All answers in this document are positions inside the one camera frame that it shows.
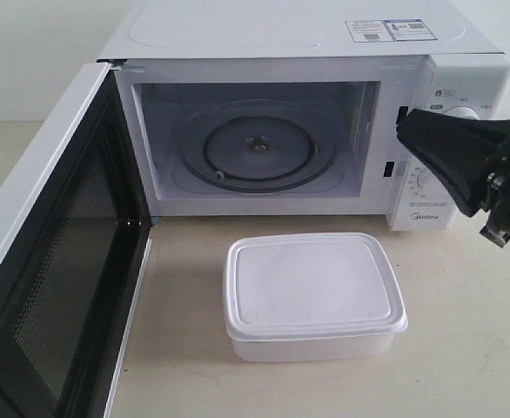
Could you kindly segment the white lidded plastic container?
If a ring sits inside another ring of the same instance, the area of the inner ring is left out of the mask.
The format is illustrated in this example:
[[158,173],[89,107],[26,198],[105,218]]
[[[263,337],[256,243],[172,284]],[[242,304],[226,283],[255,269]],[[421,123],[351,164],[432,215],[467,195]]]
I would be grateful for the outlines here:
[[223,271],[226,332],[250,362],[383,354],[408,319],[383,246],[365,233],[239,239]]

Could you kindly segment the white microwave door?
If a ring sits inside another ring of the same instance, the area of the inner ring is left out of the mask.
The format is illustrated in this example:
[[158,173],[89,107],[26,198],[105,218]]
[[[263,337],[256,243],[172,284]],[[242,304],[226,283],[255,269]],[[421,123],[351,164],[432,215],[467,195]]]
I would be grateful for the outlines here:
[[151,250],[108,63],[85,65],[0,187],[0,417],[107,417]]

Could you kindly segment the white microwave oven body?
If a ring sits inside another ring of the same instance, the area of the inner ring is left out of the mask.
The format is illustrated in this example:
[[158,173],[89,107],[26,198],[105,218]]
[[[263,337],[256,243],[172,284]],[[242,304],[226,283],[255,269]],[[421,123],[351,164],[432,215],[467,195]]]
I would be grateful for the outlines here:
[[[345,21],[421,19],[434,41],[354,43]],[[379,215],[394,231],[443,231],[456,205],[398,141],[413,110],[473,108],[489,119],[510,77],[505,52],[448,1],[141,1],[99,60],[117,88],[153,219],[170,216]],[[231,192],[193,175],[176,133],[191,116],[241,100],[321,112],[337,154],[291,190]]]

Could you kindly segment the upper white control knob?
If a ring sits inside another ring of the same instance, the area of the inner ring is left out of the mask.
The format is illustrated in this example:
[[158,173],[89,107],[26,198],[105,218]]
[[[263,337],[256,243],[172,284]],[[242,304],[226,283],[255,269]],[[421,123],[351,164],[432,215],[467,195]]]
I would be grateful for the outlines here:
[[445,112],[446,116],[455,118],[464,118],[470,120],[479,120],[478,113],[471,107],[468,106],[455,106]]

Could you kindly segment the white control knob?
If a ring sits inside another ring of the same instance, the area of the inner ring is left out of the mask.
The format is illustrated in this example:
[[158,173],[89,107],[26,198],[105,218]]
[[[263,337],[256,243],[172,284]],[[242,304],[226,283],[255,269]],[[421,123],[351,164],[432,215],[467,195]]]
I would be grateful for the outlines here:
[[445,112],[446,116],[455,118],[464,118],[470,120],[479,120],[478,113],[471,107],[468,106],[455,106]]
[[430,183],[430,180],[431,180],[430,171],[426,168],[423,168],[416,178],[417,191],[418,195],[421,198],[425,198],[427,196],[428,184]]

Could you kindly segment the lower white control knob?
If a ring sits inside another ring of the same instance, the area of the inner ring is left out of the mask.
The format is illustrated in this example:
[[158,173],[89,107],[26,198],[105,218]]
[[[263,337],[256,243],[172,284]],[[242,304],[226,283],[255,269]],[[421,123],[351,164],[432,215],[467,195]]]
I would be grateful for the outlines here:
[[431,180],[430,171],[426,168],[423,168],[416,178],[417,191],[418,195],[421,198],[425,198],[427,196],[428,184],[430,183],[430,180]]

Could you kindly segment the white and blue label sticker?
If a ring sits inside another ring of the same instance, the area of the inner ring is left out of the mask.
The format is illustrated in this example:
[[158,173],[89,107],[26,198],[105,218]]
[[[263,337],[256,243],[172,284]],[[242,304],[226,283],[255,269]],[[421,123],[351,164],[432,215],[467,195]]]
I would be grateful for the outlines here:
[[437,37],[421,19],[345,21],[354,43],[434,41]]

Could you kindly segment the glass turntable plate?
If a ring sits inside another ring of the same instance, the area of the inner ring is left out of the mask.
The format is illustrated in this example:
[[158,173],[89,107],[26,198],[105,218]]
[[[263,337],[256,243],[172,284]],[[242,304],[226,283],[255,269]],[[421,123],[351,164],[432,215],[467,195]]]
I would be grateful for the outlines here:
[[180,158],[197,178],[242,193],[305,185],[337,154],[338,131],[321,112],[274,100],[241,100],[201,111],[176,133]]

